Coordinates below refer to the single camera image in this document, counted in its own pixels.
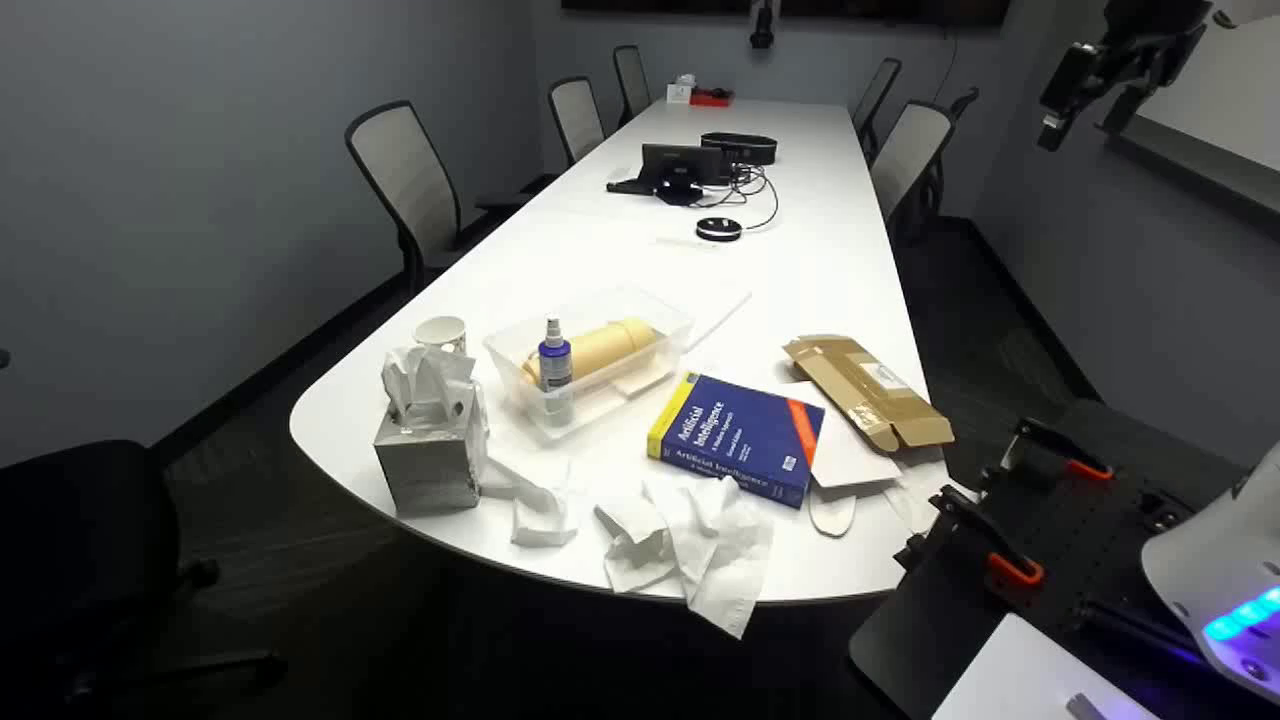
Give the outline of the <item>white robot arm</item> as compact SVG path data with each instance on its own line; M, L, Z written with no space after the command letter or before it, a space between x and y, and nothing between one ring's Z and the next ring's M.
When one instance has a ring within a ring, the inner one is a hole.
M1044 151L1056 151L1077 115L1114 93L1102 134L1124 134L1147 95L1168 89L1211 29L1236 31L1280 18L1280 0L1109 0L1102 31L1072 39L1038 93Z

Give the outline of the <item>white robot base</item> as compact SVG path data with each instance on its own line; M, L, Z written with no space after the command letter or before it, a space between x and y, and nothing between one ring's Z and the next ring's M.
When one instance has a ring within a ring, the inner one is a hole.
M1138 567L1211 671L1280 706L1280 444L1211 506L1156 533Z

